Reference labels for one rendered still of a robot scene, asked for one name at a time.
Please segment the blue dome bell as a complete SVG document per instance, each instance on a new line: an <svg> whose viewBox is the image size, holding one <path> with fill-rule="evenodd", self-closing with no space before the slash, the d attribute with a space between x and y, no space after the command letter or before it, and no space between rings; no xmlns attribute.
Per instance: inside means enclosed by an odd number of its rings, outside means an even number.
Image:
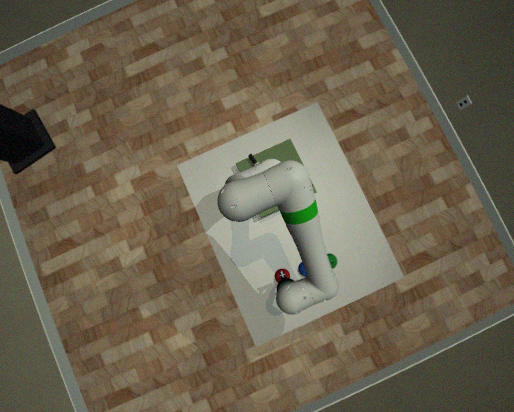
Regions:
<svg viewBox="0 0 514 412"><path fill-rule="evenodd" d="M304 269L304 266L303 266L303 263L302 263L302 262L299 264L298 271L299 271L299 273L300 273L302 276L307 277L307 276L306 276L306 272L305 272L305 269Z"/></svg>

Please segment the green dome bell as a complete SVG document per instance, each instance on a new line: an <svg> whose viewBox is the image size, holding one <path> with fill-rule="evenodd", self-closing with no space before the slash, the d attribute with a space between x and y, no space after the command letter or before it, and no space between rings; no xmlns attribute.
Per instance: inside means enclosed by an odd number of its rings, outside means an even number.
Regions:
<svg viewBox="0 0 514 412"><path fill-rule="evenodd" d="M337 265L337 258L335 257L335 255L330 254L330 253L328 253L327 255L328 255L328 258L329 258L332 268L335 268Z"/></svg>

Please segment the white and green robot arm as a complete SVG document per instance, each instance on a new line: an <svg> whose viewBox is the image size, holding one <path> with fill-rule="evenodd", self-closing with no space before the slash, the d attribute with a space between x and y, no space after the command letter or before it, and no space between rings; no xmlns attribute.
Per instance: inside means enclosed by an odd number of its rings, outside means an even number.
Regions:
<svg viewBox="0 0 514 412"><path fill-rule="evenodd" d="M278 307L293 315L332 299L339 283L326 253L307 169L293 160L257 162L252 154L248 157L253 167L230 176L219 192L221 214L228 220L243 222L278 206L307 276L297 281L285 278L278 283Z"/></svg>

